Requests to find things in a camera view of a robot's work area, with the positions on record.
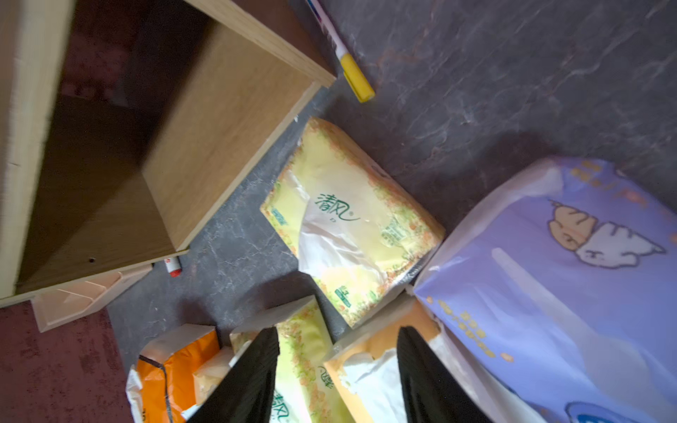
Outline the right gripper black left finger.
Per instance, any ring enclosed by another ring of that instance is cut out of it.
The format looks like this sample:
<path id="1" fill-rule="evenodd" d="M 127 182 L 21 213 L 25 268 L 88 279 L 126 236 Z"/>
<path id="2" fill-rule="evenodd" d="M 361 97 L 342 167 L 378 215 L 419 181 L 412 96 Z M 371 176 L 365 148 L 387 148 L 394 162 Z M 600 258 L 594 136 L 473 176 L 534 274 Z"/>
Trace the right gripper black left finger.
<path id="1" fill-rule="evenodd" d="M 260 331 L 188 422 L 268 422 L 279 355 L 278 331 L 275 328 Z"/>

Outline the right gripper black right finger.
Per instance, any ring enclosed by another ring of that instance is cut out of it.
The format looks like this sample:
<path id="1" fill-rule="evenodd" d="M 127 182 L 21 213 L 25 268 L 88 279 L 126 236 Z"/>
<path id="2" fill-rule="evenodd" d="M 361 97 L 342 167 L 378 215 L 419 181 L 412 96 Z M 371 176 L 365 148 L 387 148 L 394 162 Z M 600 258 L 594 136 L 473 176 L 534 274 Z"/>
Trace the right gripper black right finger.
<path id="1" fill-rule="evenodd" d="M 490 421 L 414 327 L 398 331 L 397 357 L 409 423 Z"/>

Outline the beige tissue pack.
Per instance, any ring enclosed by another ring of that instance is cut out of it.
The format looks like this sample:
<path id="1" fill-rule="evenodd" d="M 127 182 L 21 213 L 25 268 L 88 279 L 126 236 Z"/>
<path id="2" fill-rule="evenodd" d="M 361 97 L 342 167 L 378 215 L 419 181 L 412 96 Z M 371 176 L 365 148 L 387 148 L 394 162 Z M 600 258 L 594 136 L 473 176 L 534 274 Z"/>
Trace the beige tissue pack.
<path id="1" fill-rule="evenodd" d="M 218 354 L 211 357 L 193 373 L 196 404 L 202 405 L 216 390 L 231 369 L 230 361 L 234 358 L 231 347 L 223 347 Z"/>

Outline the yellow white tissue pack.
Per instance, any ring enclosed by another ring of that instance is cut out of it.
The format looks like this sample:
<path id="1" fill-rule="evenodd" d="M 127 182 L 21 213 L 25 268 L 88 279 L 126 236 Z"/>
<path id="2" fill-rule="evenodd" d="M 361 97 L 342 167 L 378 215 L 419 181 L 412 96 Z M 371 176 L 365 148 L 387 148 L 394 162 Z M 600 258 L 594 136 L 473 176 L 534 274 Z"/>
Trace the yellow white tissue pack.
<path id="1" fill-rule="evenodd" d="M 408 422 L 397 357 L 398 331 L 405 326 L 421 334 L 489 422 L 514 421 L 502 391 L 486 370 L 419 301 L 406 294 L 337 342 L 324 362 L 356 421 Z"/>

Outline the orange tissue pack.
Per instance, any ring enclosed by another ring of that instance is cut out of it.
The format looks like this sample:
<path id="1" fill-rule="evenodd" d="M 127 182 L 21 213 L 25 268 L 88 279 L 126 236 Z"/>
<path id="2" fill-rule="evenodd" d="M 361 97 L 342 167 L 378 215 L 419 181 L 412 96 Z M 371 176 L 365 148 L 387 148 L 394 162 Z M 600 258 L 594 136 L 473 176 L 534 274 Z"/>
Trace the orange tissue pack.
<path id="1" fill-rule="evenodd" d="M 185 422 L 197 405 L 193 373 L 220 350 L 216 328 L 184 324 L 151 340 L 130 368 L 126 396 L 135 422 Z"/>

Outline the purple tissue pack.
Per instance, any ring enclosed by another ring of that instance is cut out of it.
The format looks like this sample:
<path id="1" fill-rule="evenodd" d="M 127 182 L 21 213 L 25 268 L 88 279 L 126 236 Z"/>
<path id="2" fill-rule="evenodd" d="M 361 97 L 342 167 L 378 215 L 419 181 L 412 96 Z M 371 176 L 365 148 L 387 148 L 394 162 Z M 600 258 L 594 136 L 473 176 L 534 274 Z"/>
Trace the purple tissue pack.
<path id="1" fill-rule="evenodd" d="M 676 419 L 676 216 L 608 161 L 516 174 L 414 294 L 545 421 Z"/>

